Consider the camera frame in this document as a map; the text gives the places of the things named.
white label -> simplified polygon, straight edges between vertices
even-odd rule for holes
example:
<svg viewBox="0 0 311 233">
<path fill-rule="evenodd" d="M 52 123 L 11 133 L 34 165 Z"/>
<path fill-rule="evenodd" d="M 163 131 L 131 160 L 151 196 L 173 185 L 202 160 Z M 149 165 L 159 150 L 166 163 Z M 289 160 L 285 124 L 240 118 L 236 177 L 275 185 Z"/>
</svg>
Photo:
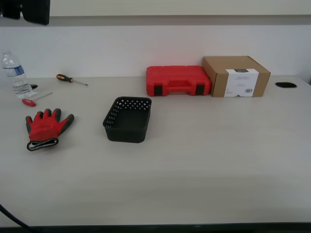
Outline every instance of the white label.
<svg viewBox="0 0 311 233">
<path fill-rule="evenodd" d="M 226 69 L 229 73 L 225 97 L 251 97 L 256 86 L 258 71 L 255 69 Z"/>
</svg>

screwdriver shaft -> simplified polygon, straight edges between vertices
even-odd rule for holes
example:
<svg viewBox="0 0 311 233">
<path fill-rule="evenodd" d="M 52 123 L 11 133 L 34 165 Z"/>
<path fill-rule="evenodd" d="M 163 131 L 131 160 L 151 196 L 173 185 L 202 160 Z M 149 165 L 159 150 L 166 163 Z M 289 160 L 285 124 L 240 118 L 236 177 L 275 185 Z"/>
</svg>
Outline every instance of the screwdriver shaft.
<svg viewBox="0 0 311 233">
<path fill-rule="evenodd" d="M 88 86 L 88 84 L 86 84 L 86 83 L 82 83 L 82 82 L 75 81 L 75 80 L 73 80 L 73 81 L 74 81 L 74 82 L 76 82 L 76 83 L 79 83 L 79 84 L 82 84 L 82 85 Z"/>
<path fill-rule="evenodd" d="M 41 97 L 39 97 L 39 98 L 37 98 L 37 99 L 34 99 L 34 100 L 38 100 L 38 99 L 40 99 L 40 98 L 42 98 L 42 97 L 46 97 L 46 96 L 48 96 L 48 95 L 50 95 L 50 94 L 52 94 L 53 92 L 51 92 L 51 93 L 48 93 L 48 94 L 46 94 L 46 95 L 43 95 L 43 96 L 41 96 Z"/>
</svg>

glove finger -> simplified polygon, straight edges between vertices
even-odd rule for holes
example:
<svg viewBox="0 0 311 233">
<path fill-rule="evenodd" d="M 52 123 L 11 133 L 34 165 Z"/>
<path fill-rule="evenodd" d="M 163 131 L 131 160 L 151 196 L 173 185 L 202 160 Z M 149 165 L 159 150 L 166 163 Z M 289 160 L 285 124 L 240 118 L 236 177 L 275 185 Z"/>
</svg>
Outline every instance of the glove finger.
<svg viewBox="0 0 311 233">
<path fill-rule="evenodd" d="M 27 127 L 28 134 L 30 134 L 30 132 L 31 132 L 31 124 L 32 123 L 33 123 L 33 120 L 31 119 L 31 117 L 26 116 L 26 127 Z"/>
<path fill-rule="evenodd" d="M 52 111 L 50 109 L 46 109 L 43 113 L 43 119 L 48 118 L 52 115 Z"/>
<path fill-rule="evenodd" d="M 61 114 L 62 114 L 62 110 L 60 110 L 59 108 L 56 108 L 52 113 L 52 117 L 54 117 L 55 120 L 59 122 Z"/>
<path fill-rule="evenodd" d="M 61 129 L 59 135 L 61 135 L 72 124 L 73 121 L 74 121 L 74 115 L 73 114 L 70 114 L 65 120 L 63 120 L 61 122 L 62 129 Z"/>
<path fill-rule="evenodd" d="M 42 119 L 42 117 L 43 117 L 43 112 L 37 112 L 37 115 L 35 115 L 35 119 L 34 119 L 34 121 L 36 121 L 36 120 L 40 120 L 40 119 Z"/>
</svg>

screwdriver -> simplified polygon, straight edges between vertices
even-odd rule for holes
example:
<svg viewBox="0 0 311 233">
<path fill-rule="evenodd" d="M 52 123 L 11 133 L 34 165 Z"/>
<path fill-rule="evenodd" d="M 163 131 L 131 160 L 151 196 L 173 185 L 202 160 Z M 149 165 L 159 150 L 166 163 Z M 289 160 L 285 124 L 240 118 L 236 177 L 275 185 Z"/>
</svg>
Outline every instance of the screwdriver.
<svg viewBox="0 0 311 233">
<path fill-rule="evenodd" d="M 50 95 L 50 94 L 52 94 L 52 93 L 53 93 L 53 92 L 48 93 L 48 94 L 43 95 L 43 96 L 41 96 L 41 97 L 39 97 L 39 98 L 37 98 L 37 99 L 34 99 L 34 100 L 22 99 L 21 101 L 23 102 L 23 104 L 26 104 L 27 106 L 35 107 L 35 106 L 36 106 L 35 100 L 38 100 L 38 99 L 40 99 L 40 98 L 42 98 L 42 97 L 46 97 L 46 96 L 48 96 L 48 95 Z"/>
<path fill-rule="evenodd" d="M 69 83 L 73 82 L 73 78 L 69 78 L 69 77 L 67 77 L 66 75 L 63 75 L 63 74 L 58 74 L 56 77 L 60 81 L 69 82 Z M 78 82 L 78 81 L 75 81 L 75 82 L 79 83 L 79 84 L 82 84 L 82 85 L 85 85 L 85 86 L 88 86 L 88 84 L 86 84 L 86 83 L 82 83 L 82 82 Z"/>
</svg>

red glove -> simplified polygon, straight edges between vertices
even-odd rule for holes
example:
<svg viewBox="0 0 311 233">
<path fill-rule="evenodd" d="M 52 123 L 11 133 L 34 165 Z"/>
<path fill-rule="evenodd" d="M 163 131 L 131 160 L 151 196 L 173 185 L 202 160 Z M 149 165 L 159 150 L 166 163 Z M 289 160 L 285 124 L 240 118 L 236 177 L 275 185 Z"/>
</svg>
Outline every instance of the red glove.
<svg viewBox="0 0 311 233">
<path fill-rule="evenodd" d="M 50 109 L 43 112 L 37 112 L 34 121 L 30 116 L 26 117 L 26 126 L 30 142 L 27 149 L 30 151 L 38 150 L 44 147 L 54 146 L 58 143 L 58 136 L 64 132 L 74 120 L 73 114 L 70 114 L 65 120 L 59 122 L 62 111 L 56 108 L 53 113 Z"/>
</svg>

